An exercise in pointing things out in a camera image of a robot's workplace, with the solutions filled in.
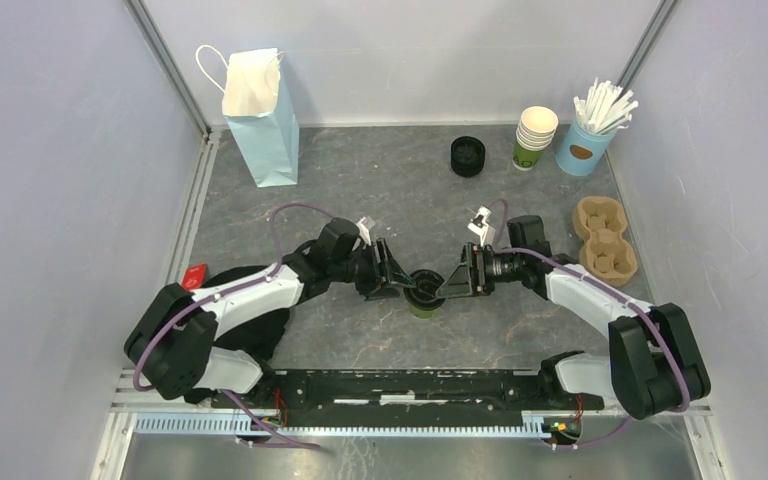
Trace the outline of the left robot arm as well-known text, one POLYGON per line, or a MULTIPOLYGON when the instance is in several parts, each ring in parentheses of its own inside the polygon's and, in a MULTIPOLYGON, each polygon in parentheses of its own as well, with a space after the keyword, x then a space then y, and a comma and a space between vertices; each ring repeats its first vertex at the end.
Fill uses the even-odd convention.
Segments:
POLYGON ((293 307, 334 283, 354 285, 366 300, 416 286, 385 239, 371 240, 363 226, 343 218, 269 266, 231 269, 221 278, 195 290, 164 286, 125 341, 134 378, 146 379, 165 400, 229 390, 262 407, 274 394, 266 362, 293 307))

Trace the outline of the black cup lid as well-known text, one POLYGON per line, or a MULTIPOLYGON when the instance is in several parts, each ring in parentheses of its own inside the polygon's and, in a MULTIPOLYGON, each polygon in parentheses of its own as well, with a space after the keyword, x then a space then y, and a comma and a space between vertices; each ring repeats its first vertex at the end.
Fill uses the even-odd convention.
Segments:
POLYGON ((410 275, 416 281, 416 287, 414 289, 403 289, 408 303, 426 305, 437 309, 445 303, 445 299, 438 299, 435 296, 436 290, 444 282, 443 277, 439 273, 430 269, 419 269, 410 275))

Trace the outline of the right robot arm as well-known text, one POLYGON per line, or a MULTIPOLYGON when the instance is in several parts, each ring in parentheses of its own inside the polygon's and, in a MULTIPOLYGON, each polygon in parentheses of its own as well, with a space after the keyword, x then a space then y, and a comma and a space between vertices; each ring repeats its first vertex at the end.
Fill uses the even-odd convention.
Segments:
POLYGON ((605 337, 605 356, 570 351, 541 363, 537 392, 545 405, 562 408, 577 394, 588 394, 614 399, 629 416, 643 420, 684 411, 711 393, 710 376, 681 307, 628 297, 571 257, 552 254, 536 215, 508 221, 507 230, 507 248, 466 244, 459 265, 435 295, 487 296, 501 283, 520 283, 605 337))

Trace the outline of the green paper coffee cup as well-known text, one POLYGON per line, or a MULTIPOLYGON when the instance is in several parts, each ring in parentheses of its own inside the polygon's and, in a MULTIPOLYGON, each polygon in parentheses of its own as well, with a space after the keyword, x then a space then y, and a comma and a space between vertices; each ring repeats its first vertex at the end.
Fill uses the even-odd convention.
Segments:
POLYGON ((435 313, 437 312, 437 308, 432 308, 426 305, 416 305, 413 303, 408 303, 408 307, 409 307, 409 311, 414 317, 418 319, 423 319, 423 320, 433 318, 435 313))

